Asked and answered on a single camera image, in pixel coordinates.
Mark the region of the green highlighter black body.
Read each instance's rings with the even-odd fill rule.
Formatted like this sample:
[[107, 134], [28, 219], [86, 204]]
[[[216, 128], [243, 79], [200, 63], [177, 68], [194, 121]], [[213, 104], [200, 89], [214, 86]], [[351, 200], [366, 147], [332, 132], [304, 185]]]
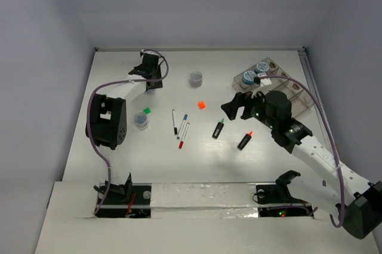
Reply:
[[212, 134], [212, 138], [213, 139], [218, 139], [222, 129], [224, 127], [224, 118], [222, 118], [216, 125], [214, 131], [213, 131], [213, 134]]

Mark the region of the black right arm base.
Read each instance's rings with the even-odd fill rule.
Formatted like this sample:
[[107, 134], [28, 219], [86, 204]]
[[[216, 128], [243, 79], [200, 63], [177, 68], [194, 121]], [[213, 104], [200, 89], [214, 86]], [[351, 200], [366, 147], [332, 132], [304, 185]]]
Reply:
[[289, 170], [273, 183], [256, 186], [252, 200], [258, 205], [260, 218], [313, 217], [315, 209], [306, 201], [294, 198], [289, 192], [289, 184], [299, 176], [299, 172]]

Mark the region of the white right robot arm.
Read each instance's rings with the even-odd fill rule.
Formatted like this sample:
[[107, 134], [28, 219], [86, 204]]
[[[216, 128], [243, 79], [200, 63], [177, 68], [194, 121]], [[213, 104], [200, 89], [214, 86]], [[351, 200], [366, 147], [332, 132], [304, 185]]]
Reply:
[[295, 158], [308, 165], [325, 181], [310, 186], [301, 174], [288, 171], [276, 180], [275, 195], [281, 201], [307, 200], [332, 216], [351, 236], [365, 238], [381, 224], [381, 182], [371, 182], [334, 157], [312, 131], [292, 117], [292, 103], [281, 91], [266, 94], [235, 94], [221, 109], [229, 120], [255, 118], [271, 130], [273, 140]]

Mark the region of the orange highlighter black body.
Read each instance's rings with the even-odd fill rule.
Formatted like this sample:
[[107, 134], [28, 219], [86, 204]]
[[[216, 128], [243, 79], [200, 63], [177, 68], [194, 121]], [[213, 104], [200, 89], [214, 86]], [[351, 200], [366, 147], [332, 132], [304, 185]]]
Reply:
[[237, 145], [237, 148], [242, 151], [244, 147], [248, 144], [248, 142], [252, 139], [253, 132], [250, 131], [249, 133], [246, 133], [245, 136], [242, 138], [242, 140]]

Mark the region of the clear jar of clips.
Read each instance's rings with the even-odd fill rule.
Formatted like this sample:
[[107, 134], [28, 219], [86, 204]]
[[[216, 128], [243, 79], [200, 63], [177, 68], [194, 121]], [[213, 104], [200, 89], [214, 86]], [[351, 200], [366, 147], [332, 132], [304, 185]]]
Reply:
[[190, 74], [189, 79], [190, 86], [192, 88], [200, 87], [203, 83], [203, 76], [202, 73], [199, 71], [194, 71]]
[[156, 93], [156, 90], [155, 89], [150, 89], [150, 90], [147, 90], [146, 91], [146, 95], [148, 96], [154, 96]]
[[140, 130], [145, 130], [149, 126], [149, 119], [147, 115], [144, 112], [138, 112], [134, 114], [134, 125], [140, 129]]

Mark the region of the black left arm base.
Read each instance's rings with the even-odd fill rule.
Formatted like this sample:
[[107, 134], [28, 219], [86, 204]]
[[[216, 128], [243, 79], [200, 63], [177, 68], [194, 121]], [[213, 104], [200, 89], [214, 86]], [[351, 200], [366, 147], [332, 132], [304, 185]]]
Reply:
[[131, 174], [124, 184], [111, 184], [109, 192], [100, 205], [106, 191], [104, 185], [94, 186], [98, 192], [95, 216], [98, 218], [150, 218], [151, 184], [134, 184]]

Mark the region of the blue capped white marker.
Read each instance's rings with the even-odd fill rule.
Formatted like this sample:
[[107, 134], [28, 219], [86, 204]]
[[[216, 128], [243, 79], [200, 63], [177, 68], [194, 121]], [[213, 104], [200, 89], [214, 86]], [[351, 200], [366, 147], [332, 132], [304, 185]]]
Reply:
[[177, 140], [180, 140], [180, 138], [181, 138], [182, 132], [183, 132], [184, 127], [187, 123], [187, 117], [188, 117], [188, 114], [185, 114], [183, 119], [182, 119], [181, 126], [180, 126], [180, 128], [178, 130], [178, 134], [177, 134]]

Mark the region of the blue cleaning gel jar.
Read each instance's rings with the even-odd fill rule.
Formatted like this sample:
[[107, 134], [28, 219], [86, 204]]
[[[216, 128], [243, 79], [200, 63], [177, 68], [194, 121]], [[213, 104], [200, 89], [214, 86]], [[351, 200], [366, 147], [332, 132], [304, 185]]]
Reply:
[[240, 86], [242, 88], [248, 88], [250, 86], [256, 85], [254, 79], [257, 77], [257, 74], [254, 71], [248, 70], [242, 74]]
[[266, 62], [258, 62], [255, 66], [254, 72], [256, 74], [268, 74], [269, 64]]

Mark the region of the red capped white marker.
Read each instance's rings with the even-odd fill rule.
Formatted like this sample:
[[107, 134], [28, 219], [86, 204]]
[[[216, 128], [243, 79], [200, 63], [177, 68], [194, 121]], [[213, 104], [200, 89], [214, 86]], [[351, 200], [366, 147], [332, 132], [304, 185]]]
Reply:
[[183, 133], [181, 135], [180, 143], [178, 146], [179, 149], [182, 149], [182, 147], [184, 145], [184, 141], [185, 141], [189, 126], [190, 126], [190, 123], [186, 123], [186, 126], [184, 127]]

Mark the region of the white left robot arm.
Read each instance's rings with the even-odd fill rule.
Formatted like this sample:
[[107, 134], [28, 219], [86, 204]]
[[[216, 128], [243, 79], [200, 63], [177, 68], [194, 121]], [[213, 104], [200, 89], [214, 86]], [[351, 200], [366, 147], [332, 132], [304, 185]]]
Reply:
[[141, 50], [141, 63], [135, 66], [125, 79], [106, 83], [97, 90], [110, 87], [107, 94], [95, 91], [91, 95], [85, 135], [92, 138], [95, 146], [105, 146], [111, 150], [121, 145], [127, 135], [127, 105], [139, 95], [163, 87], [161, 66], [167, 61], [154, 50]]

